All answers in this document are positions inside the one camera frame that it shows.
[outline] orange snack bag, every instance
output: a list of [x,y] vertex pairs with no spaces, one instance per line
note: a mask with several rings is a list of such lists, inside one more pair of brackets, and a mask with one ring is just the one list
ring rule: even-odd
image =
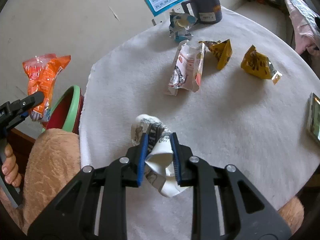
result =
[[28,95],[37,91],[44,93],[44,101],[31,109],[30,117],[33,121],[48,121],[55,79],[66,68],[70,60],[70,55],[57,57],[55,54],[45,54],[22,63],[29,78]]

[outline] screw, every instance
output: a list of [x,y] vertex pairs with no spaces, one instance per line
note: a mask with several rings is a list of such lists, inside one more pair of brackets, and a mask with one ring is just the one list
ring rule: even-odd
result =
[[198,163],[199,162],[199,157],[197,156],[191,156],[189,158],[189,161],[191,161],[192,163]]
[[82,169],[83,172],[85,173],[89,173],[92,171],[92,167],[91,166],[84,166],[83,169]]
[[129,158],[128,157],[121,157],[119,160],[121,163],[125,164],[129,162]]
[[227,171],[235,172],[236,170],[237,170],[237,168],[234,165],[228,165],[227,166]]

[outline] mug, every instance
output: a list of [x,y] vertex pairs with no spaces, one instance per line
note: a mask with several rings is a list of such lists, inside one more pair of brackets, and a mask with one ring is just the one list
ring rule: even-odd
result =
[[187,0],[181,3],[185,13],[189,13],[187,4],[191,8],[195,17],[203,24],[213,24],[221,21],[222,11],[219,0]]

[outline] white tablecloth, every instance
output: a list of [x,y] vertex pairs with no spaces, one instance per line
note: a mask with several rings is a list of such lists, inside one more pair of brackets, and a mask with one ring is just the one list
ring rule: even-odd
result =
[[[149,114],[211,165],[236,165],[280,208],[320,162],[306,132],[307,101],[311,92],[320,95],[319,79],[277,36],[223,8],[220,23],[191,29],[191,42],[231,39],[229,63],[217,71],[207,52],[200,90],[164,95],[178,45],[168,25],[146,30],[93,65],[80,122],[81,165],[99,168],[125,155],[132,122]],[[240,68],[252,44],[283,74],[277,85]],[[128,239],[189,239],[191,215],[191,189],[169,199],[146,179],[141,188],[127,188]]]

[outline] finger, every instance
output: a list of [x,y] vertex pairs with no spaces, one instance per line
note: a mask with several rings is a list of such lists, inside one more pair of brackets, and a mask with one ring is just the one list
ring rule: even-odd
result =
[[17,177],[14,179],[14,181],[12,182],[12,186],[14,187],[19,187],[20,186],[20,183],[21,183],[21,180],[22,180],[22,176],[20,173],[18,173]]
[[4,154],[7,158],[13,155],[13,150],[9,143],[4,148]]
[[16,156],[12,155],[11,157],[7,157],[2,165],[1,169],[4,175],[8,175],[14,168],[16,164]]
[[7,176],[5,176],[4,179],[8,184],[11,184],[14,181],[14,179],[17,177],[17,174],[18,174],[18,165],[16,163],[13,170]]

